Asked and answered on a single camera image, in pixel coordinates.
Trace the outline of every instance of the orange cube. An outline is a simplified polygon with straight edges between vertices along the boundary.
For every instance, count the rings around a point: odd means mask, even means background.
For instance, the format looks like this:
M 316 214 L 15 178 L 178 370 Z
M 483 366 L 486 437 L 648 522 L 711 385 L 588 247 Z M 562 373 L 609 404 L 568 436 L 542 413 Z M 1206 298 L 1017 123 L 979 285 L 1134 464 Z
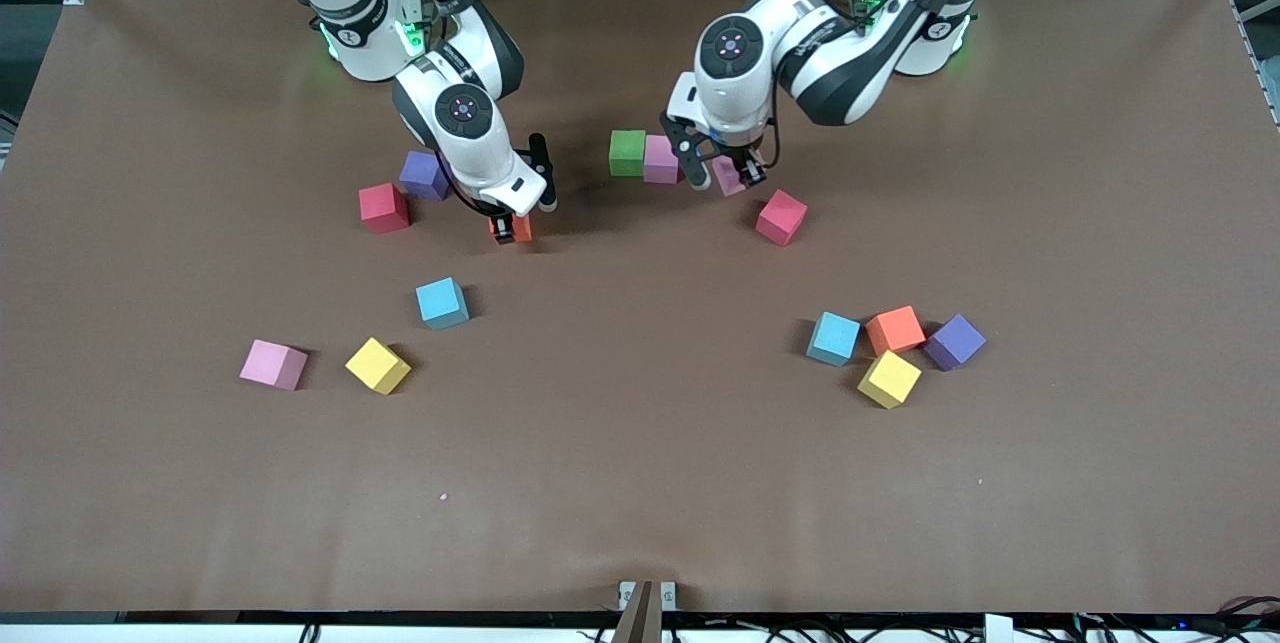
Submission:
M 512 233 L 516 233 L 517 243 L 529 243 L 534 240 L 534 229 L 529 224 L 527 215 L 512 215 L 511 229 Z M 489 234 L 493 236 L 497 232 L 498 227 L 493 224 L 493 219 L 489 219 Z
M 877 315 L 867 324 L 867 336 L 877 356 L 884 355 L 884 351 L 900 354 L 924 342 L 924 330 L 911 306 Z

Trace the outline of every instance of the green cube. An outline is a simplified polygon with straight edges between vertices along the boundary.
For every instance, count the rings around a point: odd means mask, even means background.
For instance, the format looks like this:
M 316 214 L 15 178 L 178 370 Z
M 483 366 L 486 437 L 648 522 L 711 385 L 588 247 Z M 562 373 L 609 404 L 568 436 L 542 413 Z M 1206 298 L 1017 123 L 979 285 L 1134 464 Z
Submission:
M 614 131 L 609 137 L 609 174 L 618 178 L 644 175 L 644 131 Z

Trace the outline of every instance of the purple cube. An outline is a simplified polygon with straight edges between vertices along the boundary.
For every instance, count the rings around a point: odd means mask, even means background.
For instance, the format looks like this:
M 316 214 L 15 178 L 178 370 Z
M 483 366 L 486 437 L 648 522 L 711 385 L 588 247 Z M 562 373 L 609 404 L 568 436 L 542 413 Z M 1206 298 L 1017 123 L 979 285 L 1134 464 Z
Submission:
M 956 314 L 937 333 L 929 336 L 924 342 L 924 352 L 942 370 L 952 370 L 964 365 L 986 342 L 987 338 L 964 315 Z
M 644 182 L 680 183 L 680 159 L 671 152 L 671 141 L 666 136 L 645 136 Z
M 408 151 L 401 169 L 401 183 L 410 195 L 420 199 L 443 201 L 449 196 L 449 179 L 434 154 Z
M 284 391 L 294 391 L 298 387 L 298 378 L 302 375 L 302 366 L 307 364 L 307 355 L 294 351 L 292 347 L 269 343 L 266 341 L 253 341 L 244 359 L 244 368 L 241 369 L 241 378 L 265 386 L 274 386 Z
M 721 192 L 724 193 L 724 197 L 745 191 L 746 186 L 744 186 L 741 179 L 737 177 L 733 161 L 730 160 L 728 156 L 716 156 L 707 163 L 712 169 L 712 173 L 716 175 L 716 182 L 719 183 Z

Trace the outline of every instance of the toy block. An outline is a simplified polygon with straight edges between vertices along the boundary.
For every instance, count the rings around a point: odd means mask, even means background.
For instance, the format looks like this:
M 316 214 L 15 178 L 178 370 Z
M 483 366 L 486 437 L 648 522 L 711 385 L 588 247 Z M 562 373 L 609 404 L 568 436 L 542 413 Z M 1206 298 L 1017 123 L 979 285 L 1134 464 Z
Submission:
M 433 201 L 449 197 L 449 179 L 435 154 L 408 151 L 404 168 L 401 168 L 401 183 L 411 196 Z
M 428 283 L 417 289 L 417 309 L 431 330 L 444 330 L 471 319 L 462 288 L 452 278 Z
M 906 396 L 911 393 L 919 378 L 920 369 L 902 360 L 896 352 L 886 351 L 867 370 L 858 388 L 886 409 L 895 409 L 906 402 Z
M 854 342 L 858 341 L 860 329 L 861 325 L 856 320 L 823 313 L 818 325 L 813 328 L 805 355 L 831 365 L 845 365 L 854 357 Z
M 901 354 L 924 342 L 924 330 L 920 330 L 920 322 L 915 319 L 915 309 L 911 306 L 877 315 L 867 324 L 867 336 L 872 339 L 872 350 L 877 356 L 884 351 Z
M 408 204 L 394 183 L 361 188 L 360 219 L 374 233 L 408 228 Z
M 986 342 L 987 338 L 964 315 L 956 314 L 929 336 L 924 352 L 942 370 L 954 370 L 968 362 Z
M 489 234 L 493 236 L 498 232 L 498 227 L 494 225 L 493 219 L 489 219 Z M 512 215 L 511 216 L 511 232 L 516 233 L 517 243 L 530 243 L 534 240 L 534 228 L 529 223 L 527 215 Z
M 809 206 L 787 196 L 786 192 L 773 191 L 769 202 L 764 204 L 764 210 L 760 211 L 760 218 L 755 222 L 755 229 L 774 243 L 786 246 L 800 229 L 804 214 L 808 211 Z
M 680 159 L 672 152 L 666 136 L 644 138 L 644 182 L 680 183 Z
M 372 391 L 389 396 L 408 375 L 410 368 L 396 355 L 396 351 L 379 343 L 375 338 L 370 338 L 347 361 L 347 370 Z
M 737 177 L 737 170 L 733 169 L 733 161 L 730 160 L 728 156 L 716 156 L 707 161 L 707 165 L 710 167 L 712 174 L 716 175 L 716 182 L 719 183 L 721 192 L 724 197 L 745 191 L 746 186 L 744 186 L 741 179 Z
M 644 131 L 614 131 L 609 137 L 609 174 L 618 178 L 644 175 Z
M 296 391 L 302 366 L 306 364 L 307 355 L 302 351 L 279 343 L 253 341 L 248 348 L 248 357 L 241 368 L 241 378 L 283 391 Z

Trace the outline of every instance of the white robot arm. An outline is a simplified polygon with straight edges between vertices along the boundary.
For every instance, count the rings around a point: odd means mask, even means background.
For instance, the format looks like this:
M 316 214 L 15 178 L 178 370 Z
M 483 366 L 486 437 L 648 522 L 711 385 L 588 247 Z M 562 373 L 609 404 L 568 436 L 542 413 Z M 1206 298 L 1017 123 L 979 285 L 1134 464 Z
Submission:
M 878 0 L 863 17 L 824 0 L 750 0 L 713 20 L 660 117 L 691 187 L 727 155 L 745 186 L 764 181 L 758 149 L 774 85 L 819 126 L 846 126 L 879 99 L 896 70 L 924 76 L 960 49 L 974 0 Z
M 509 238 L 509 215 L 556 206 L 545 146 L 535 170 L 517 154 L 495 100 L 516 91 L 525 60 L 480 0 L 435 0 L 457 32 L 422 53 L 404 33 L 422 0 L 306 0 L 334 58 L 362 81 L 393 81 L 392 101 L 413 136 L 440 152 L 467 202 Z

